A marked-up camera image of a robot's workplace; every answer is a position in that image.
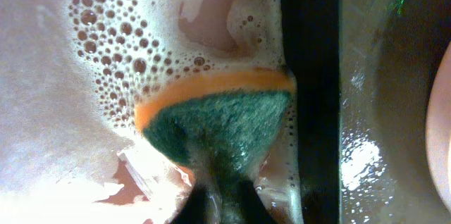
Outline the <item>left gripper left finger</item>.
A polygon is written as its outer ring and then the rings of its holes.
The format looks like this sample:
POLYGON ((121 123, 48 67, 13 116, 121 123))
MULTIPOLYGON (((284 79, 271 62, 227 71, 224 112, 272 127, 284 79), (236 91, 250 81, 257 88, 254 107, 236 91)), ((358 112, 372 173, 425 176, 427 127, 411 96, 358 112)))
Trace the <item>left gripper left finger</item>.
POLYGON ((219 224, 220 222, 221 200, 216 190, 211 185, 198 182, 171 224, 219 224))

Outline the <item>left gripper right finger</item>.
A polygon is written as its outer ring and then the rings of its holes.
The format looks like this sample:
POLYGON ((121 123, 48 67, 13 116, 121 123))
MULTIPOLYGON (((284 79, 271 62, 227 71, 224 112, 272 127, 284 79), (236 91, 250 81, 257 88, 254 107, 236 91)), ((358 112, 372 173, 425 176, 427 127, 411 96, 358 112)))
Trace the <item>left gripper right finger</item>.
POLYGON ((225 191, 225 224, 276 224, 253 182, 241 180, 225 191))

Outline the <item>green orange scrub sponge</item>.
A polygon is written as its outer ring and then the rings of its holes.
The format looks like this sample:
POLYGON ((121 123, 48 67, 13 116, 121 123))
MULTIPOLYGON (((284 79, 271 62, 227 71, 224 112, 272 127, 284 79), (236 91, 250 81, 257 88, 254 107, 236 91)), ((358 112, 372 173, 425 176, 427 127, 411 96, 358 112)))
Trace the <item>green orange scrub sponge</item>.
POLYGON ((280 71, 193 75, 137 105, 135 127, 170 161, 229 185, 271 148, 295 90, 280 71))

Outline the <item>white plate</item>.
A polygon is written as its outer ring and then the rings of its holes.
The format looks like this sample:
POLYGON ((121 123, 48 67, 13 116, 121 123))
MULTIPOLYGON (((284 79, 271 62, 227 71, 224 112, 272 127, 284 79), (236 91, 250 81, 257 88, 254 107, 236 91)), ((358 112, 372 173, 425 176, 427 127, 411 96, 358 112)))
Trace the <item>white plate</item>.
POLYGON ((450 48, 440 62, 428 102, 426 155, 435 188, 450 209, 450 48))

